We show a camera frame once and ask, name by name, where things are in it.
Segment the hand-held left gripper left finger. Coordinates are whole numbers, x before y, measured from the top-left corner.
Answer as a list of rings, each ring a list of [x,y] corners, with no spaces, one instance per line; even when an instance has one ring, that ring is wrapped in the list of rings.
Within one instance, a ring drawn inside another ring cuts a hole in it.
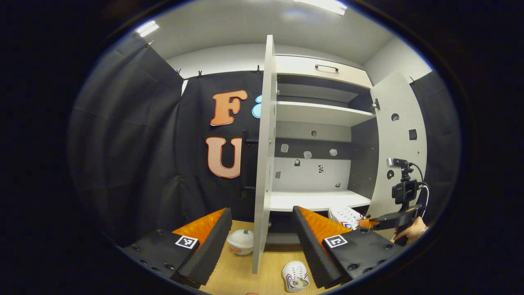
[[[231,209],[220,209],[176,230],[156,229],[121,250],[156,275],[199,289],[215,270],[231,226]]]

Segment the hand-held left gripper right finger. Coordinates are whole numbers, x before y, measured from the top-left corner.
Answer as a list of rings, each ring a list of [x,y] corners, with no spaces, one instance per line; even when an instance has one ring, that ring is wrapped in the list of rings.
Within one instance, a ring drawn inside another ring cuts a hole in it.
[[[405,242],[393,243],[379,230],[350,229],[314,211],[294,206],[293,223],[318,288],[356,280],[395,257]]]

